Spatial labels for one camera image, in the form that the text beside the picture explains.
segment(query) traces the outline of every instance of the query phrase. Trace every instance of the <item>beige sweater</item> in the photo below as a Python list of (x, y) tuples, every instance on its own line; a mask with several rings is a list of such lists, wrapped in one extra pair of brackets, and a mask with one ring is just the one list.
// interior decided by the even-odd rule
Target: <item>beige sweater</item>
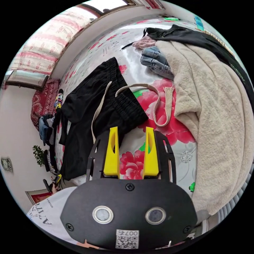
[(244, 184), (254, 156), (254, 117), (235, 72), (210, 51), (157, 41), (175, 76), (175, 117), (197, 141), (196, 211), (218, 212)]

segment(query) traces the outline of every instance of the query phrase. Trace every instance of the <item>green leaf print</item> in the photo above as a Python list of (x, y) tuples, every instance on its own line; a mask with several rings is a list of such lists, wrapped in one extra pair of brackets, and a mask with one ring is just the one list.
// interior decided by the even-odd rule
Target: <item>green leaf print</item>
[(149, 91), (149, 90), (143, 89), (143, 90), (135, 91), (135, 92), (133, 92), (133, 94), (136, 98), (138, 98), (139, 96), (142, 96), (143, 92), (147, 92), (147, 91)]
[(134, 94), (134, 96), (135, 96), (136, 98), (138, 98), (139, 96), (142, 95), (142, 93), (143, 93), (143, 91), (141, 90), (141, 91), (136, 91), (136, 92), (134, 92), (133, 94)]
[(145, 151), (146, 143), (144, 143), (141, 148), (139, 149), (141, 152)]
[(195, 190), (195, 182), (193, 182), (193, 183), (189, 186), (189, 190), (190, 190), (191, 192), (194, 192), (194, 190)]

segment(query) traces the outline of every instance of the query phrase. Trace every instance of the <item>wall picture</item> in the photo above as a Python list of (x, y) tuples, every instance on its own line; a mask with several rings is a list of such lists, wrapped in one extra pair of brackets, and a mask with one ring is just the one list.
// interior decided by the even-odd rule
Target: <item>wall picture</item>
[(44, 190), (35, 190), (35, 191), (26, 191), (26, 195), (33, 205), (43, 201), (44, 199), (50, 197), (52, 193), (49, 193), (47, 189)]
[(1, 157), (1, 165), (4, 170), (13, 172), (11, 159), (9, 157)]

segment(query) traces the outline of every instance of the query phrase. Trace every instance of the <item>screw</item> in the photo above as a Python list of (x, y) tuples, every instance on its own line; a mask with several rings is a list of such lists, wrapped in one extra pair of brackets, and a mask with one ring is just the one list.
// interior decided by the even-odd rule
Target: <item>screw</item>
[(190, 231), (191, 226), (187, 226), (183, 229), (183, 233), (186, 234)]
[(70, 223), (67, 223), (67, 224), (66, 224), (66, 228), (67, 228), (69, 231), (73, 231), (73, 230), (74, 230), (73, 226), (72, 226)]
[(132, 183), (127, 183), (126, 184), (126, 190), (128, 190), (128, 191), (132, 191), (132, 190), (134, 190), (134, 184), (132, 184)]

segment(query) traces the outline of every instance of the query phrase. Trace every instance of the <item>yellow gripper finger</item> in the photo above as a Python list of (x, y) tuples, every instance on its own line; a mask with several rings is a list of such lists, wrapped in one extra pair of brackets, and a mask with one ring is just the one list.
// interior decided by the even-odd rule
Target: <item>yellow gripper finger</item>
[(103, 173), (105, 176), (117, 176), (118, 178), (120, 178), (117, 127), (110, 128), (108, 148)]
[(146, 147), (143, 168), (143, 179), (145, 177), (156, 177), (158, 174), (159, 174), (159, 166), (153, 128), (146, 127)]

